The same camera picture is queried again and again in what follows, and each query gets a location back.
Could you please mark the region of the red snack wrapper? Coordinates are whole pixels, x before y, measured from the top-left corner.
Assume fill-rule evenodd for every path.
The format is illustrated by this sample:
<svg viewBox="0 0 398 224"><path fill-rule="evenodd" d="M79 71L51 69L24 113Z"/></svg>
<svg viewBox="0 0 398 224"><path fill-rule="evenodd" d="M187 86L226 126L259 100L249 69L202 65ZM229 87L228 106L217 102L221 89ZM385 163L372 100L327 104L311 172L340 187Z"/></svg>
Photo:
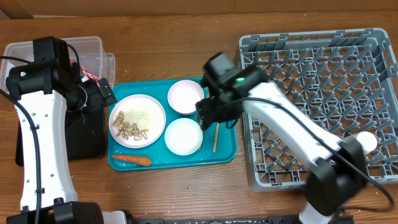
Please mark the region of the red snack wrapper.
<svg viewBox="0 0 398 224"><path fill-rule="evenodd" d="M80 80L81 82L85 82L91 79L98 83L99 78L90 73L84 66L80 65L80 67L78 67L78 63L76 61L70 61L70 68L72 72L72 82L76 83L78 80Z"/></svg>

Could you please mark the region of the white round plate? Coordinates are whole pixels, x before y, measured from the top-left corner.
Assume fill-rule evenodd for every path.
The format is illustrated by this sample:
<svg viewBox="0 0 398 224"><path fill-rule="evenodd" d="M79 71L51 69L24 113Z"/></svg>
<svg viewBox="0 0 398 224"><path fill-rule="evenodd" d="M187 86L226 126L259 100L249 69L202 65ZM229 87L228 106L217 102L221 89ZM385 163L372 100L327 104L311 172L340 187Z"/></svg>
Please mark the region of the white round plate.
<svg viewBox="0 0 398 224"><path fill-rule="evenodd" d="M147 132L147 139L135 141L133 137L128 140L123 139L121 136L117 137L117 129L112 127L116 115L119 111L129 110L146 110L152 118L152 126ZM111 110L109 115L109 133L112 138L122 146L139 149L154 143L164 132L166 124L166 115L163 106L153 97L143 94L135 94L127 96L119 101Z"/></svg>

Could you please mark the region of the white paper cup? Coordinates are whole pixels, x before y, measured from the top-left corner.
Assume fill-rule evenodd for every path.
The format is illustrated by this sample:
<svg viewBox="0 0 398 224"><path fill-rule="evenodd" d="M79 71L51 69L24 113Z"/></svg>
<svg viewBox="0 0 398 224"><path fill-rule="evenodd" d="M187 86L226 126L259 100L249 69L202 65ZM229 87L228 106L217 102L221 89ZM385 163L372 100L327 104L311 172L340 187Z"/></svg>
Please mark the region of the white paper cup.
<svg viewBox="0 0 398 224"><path fill-rule="evenodd" d="M362 131L360 133L347 136L343 140L344 142L349 142L354 139L362 145L364 156L367 156L370 152L377 148L378 141L375 135L370 132Z"/></svg>

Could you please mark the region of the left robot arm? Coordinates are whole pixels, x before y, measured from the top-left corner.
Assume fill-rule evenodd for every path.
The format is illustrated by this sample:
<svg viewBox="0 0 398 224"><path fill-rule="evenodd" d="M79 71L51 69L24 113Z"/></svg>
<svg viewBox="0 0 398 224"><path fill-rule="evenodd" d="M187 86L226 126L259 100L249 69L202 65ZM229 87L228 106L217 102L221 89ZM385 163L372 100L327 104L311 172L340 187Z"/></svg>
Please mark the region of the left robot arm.
<svg viewBox="0 0 398 224"><path fill-rule="evenodd" d="M102 211L77 197L68 166L67 126L79 126L73 145L98 147L103 111L116 98L105 78L84 80L73 46L52 36L35 39L33 61L11 68L1 93L16 107L22 136L21 212L8 223L132 223L127 210Z"/></svg>

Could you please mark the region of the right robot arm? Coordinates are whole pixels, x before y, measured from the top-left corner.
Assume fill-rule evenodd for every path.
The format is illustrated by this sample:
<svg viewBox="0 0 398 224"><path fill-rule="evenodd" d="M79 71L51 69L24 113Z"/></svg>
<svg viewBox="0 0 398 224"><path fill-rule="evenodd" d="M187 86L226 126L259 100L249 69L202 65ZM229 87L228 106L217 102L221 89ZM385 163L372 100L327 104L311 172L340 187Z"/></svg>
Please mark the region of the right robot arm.
<svg viewBox="0 0 398 224"><path fill-rule="evenodd" d="M377 146L373 134L363 131L340 139L293 105L258 66L240 70L222 52L203 70L200 85L210 96L195 105L203 130L247 113L279 137L309 171L300 223L330 223L338 209L367 186L364 157Z"/></svg>

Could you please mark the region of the grey dishwasher rack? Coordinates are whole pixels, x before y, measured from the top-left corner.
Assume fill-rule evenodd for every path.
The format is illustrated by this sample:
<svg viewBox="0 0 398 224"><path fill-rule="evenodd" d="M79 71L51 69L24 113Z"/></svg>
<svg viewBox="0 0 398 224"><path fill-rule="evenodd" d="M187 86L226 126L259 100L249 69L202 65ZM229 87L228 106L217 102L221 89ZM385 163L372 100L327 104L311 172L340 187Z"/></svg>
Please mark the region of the grey dishwasher rack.
<svg viewBox="0 0 398 224"><path fill-rule="evenodd" d="M256 192L305 185L309 158L285 145L276 126L286 114L259 109L276 88L321 128L339 138L367 131L377 146L365 155L366 172L380 184L397 182L397 60L380 28L245 35L235 56L241 68L257 65L270 83L243 114L248 184Z"/></svg>

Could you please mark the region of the peanut shells pile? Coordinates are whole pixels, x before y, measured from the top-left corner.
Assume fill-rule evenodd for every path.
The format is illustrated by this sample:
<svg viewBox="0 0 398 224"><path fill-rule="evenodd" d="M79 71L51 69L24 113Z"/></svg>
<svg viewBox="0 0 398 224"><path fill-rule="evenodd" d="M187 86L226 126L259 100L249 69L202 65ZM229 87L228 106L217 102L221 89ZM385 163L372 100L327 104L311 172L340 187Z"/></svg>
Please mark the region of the peanut shells pile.
<svg viewBox="0 0 398 224"><path fill-rule="evenodd" d="M136 123L128 121L122 111L119 111L116 115L112 122L112 127L117 129L117 137L121 136L125 140L131 137L133 137L135 141L147 139L148 130L140 129Z"/></svg>

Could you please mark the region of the clear plastic bin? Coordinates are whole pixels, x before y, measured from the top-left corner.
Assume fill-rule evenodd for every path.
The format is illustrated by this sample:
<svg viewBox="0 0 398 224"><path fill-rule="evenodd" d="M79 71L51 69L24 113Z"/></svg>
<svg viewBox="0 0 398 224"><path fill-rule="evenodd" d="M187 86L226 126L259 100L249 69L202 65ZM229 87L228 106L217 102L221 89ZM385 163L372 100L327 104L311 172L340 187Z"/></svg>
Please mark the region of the clear plastic bin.
<svg viewBox="0 0 398 224"><path fill-rule="evenodd" d="M90 73L99 79L107 79L111 89L114 87L116 59L112 53L105 51L100 37L71 37L63 40L74 47L74 49L68 49L70 60L79 60L80 65ZM11 43L6 46L4 55L33 62L33 41Z"/></svg>

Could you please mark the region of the black plastic tray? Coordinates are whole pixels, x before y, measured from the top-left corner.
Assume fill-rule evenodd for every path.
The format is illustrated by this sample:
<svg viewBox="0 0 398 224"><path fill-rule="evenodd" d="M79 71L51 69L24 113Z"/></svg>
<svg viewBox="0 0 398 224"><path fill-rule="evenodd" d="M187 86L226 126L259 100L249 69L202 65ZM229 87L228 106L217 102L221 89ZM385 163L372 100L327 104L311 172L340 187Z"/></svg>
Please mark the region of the black plastic tray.
<svg viewBox="0 0 398 224"><path fill-rule="evenodd" d="M68 161L103 157L106 152L104 110L88 114L67 111L65 139Z"/></svg>

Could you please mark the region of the rice pile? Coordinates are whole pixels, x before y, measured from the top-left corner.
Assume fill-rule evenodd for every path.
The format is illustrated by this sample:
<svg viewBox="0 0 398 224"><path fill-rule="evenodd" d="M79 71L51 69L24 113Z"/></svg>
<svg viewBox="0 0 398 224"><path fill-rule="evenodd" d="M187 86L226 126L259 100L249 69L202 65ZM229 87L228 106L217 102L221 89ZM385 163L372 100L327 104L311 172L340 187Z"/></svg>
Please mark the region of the rice pile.
<svg viewBox="0 0 398 224"><path fill-rule="evenodd" d="M129 110L123 111L124 121L138 130L148 129L152 126L152 118L146 110Z"/></svg>

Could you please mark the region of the teal serving tray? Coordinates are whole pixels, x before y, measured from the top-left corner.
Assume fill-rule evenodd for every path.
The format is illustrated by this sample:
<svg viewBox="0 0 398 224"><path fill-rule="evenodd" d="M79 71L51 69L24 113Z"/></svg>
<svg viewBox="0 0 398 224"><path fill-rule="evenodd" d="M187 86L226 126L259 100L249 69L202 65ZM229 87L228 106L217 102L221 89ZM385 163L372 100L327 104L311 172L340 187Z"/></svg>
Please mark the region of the teal serving tray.
<svg viewBox="0 0 398 224"><path fill-rule="evenodd" d="M173 110L168 101L167 93L170 87L178 82L174 80L154 80L146 82L127 82L116 85L113 93L117 101L135 94L149 95L155 98L164 108L166 124L183 118L184 115ZM134 171L147 169L166 169L174 167L199 166L205 164L219 164L231 161L238 150L236 142L236 129L228 129L224 123L220 124L216 152L213 153L216 124L212 124L203 133L203 144L201 150L188 156L178 156L172 153L166 146L164 135L149 146L132 149L117 143L110 133L108 134L108 163L116 171ZM142 167L124 161L113 159L113 154L126 154L149 157L152 165Z"/></svg>

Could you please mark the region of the orange carrot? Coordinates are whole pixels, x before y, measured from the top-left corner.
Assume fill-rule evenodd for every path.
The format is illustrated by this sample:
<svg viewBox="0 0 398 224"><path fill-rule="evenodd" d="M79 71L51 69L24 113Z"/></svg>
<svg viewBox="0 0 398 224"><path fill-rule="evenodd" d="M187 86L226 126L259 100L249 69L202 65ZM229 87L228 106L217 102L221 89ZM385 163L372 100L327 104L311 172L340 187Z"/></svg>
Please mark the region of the orange carrot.
<svg viewBox="0 0 398 224"><path fill-rule="evenodd" d="M113 154L111 156L113 159L129 162L135 165L149 167L152 165L152 160L148 157L144 156L132 156L132 155L124 155L124 154Z"/></svg>

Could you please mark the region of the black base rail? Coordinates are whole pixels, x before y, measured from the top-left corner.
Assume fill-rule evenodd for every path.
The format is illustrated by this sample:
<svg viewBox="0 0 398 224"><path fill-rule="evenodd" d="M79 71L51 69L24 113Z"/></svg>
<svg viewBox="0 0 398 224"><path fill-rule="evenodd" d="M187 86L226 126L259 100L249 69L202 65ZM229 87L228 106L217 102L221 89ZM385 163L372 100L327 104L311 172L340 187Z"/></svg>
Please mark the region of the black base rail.
<svg viewBox="0 0 398 224"><path fill-rule="evenodd" d="M299 224L298 215L269 216L267 218L213 218L213 219L186 219L164 220L163 218L132 218L128 224Z"/></svg>

